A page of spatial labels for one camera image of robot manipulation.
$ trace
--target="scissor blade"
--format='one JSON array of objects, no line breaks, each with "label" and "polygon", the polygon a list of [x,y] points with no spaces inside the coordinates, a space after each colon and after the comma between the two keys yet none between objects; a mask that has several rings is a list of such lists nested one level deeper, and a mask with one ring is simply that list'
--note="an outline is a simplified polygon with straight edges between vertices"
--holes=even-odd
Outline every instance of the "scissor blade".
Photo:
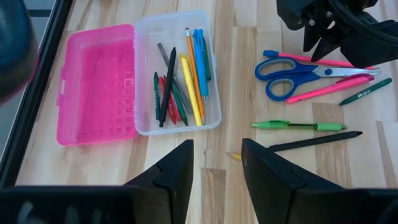
[{"label": "scissor blade", "polygon": [[378,75],[380,69],[362,69],[362,68],[319,68],[315,74],[320,77],[348,77],[357,74]]}]

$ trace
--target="gray pen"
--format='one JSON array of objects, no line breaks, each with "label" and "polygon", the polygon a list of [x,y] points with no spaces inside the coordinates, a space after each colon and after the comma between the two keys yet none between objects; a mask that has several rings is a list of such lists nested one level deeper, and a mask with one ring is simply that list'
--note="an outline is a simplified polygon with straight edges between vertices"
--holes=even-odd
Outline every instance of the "gray pen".
[{"label": "gray pen", "polygon": [[[160,54],[162,54],[162,57],[163,57],[164,62],[166,63],[166,66],[169,66],[169,58],[166,54],[166,51],[163,48],[162,43],[158,43],[157,47],[160,50]],[[188,114],[192,114],[191,104],[188,100],[187,95],[185,94],[185,92],[183,91],[183,89],[181,87],[181,83],[179,82],[179,80],[177,79],[177,76],[175,74],[173,75],[173,77],[174,77],[173,83],[177,87],[178,93],[180,94],[180,97],[181,97],[182,104],[184,105],[185,109],[187,109]]]}]

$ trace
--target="black frame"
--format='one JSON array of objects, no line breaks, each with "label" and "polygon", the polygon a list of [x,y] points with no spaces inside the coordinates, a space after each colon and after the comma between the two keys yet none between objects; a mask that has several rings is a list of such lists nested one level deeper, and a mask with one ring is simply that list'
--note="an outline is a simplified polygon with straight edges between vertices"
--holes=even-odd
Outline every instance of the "black frame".
[{"label": "black frame", "polygon": [[40,60],[35,77],[25,89],[15,123],[3,152],[0,163],[1,189],[14,186],[17,180],[72,2],[73,0],[57,0],[55,2],[40,48]]}]

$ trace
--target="scissors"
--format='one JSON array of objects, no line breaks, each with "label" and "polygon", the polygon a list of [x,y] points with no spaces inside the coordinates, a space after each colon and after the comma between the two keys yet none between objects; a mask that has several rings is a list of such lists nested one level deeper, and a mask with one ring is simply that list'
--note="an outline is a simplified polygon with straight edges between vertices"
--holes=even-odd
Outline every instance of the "scissors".
[{"label": "scissors", "polygon": [[[290,70],[279,70],[269,74],[262,74],[261,69],[270,65],[286,63],[292,68]],[[328,68],[319,65],[306,65],[289,57],[277,57],[267,59],[257,65],[256,77],[262,81],[269,81],[266,86],[266,93],[269,98],[275,101],[284,101],[293,95],[294,91],[301,84],[312,82],[325,77],[348,77],[351,75],[366,73],[370,75],[380,74],[379,69],[369,70],[361,68]],[[290,90],[284,95],[276,95],[272,87],[279,83],[290,84]]]}]

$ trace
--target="pink pen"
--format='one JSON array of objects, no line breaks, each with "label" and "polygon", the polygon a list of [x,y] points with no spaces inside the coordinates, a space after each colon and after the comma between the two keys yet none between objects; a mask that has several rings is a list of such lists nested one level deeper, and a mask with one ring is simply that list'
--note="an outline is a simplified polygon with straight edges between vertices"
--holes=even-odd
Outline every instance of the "pink pen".
[{"label": "pink pen", "polygon": [[371,80],[374,80],[374,77],[369,74],[352,75],[350,77],[344,78],[344,79],[336,82],[336,84],[333,84],[333,85],[330,85],[330,86],[327,86],[327,87],[324,87],[321,89],[313,90],[308,93],[303,93],[303,94],[300,94],[297,96],[292,96],[286,100],[286,103],[287,104],[297,103],[299,101],[307,100],[307,99],[310,99],[313,97],[322,96],[322,95],[326,95],[329,93],[334,93],[334,92],[345,90],[347,88],[351,88],[351,87],[354,87],[357,85],[365,84],[367,82],[370,82]]},{"label": "pink pen", "polygon": [[[279,53],[278,51],[275,50],[265,50],[262,53],[266,57],[290,57],[295,60],[303,61],[303,62],[311,62],[311,58],[303,55],[294,55],[294,54],[287,54],[287,53]],[[349,62],[343,62],[339,60],[330,60],[330,59],[321,59],[317,62],[315,62],[319,65],[331,65],[331,66],[337,66],[337,67],[347,67],[347,68],[354,68],[355,66],[352,65]],[[372,66],[368,67],[366,69],[377,69],[377,67]]]}]

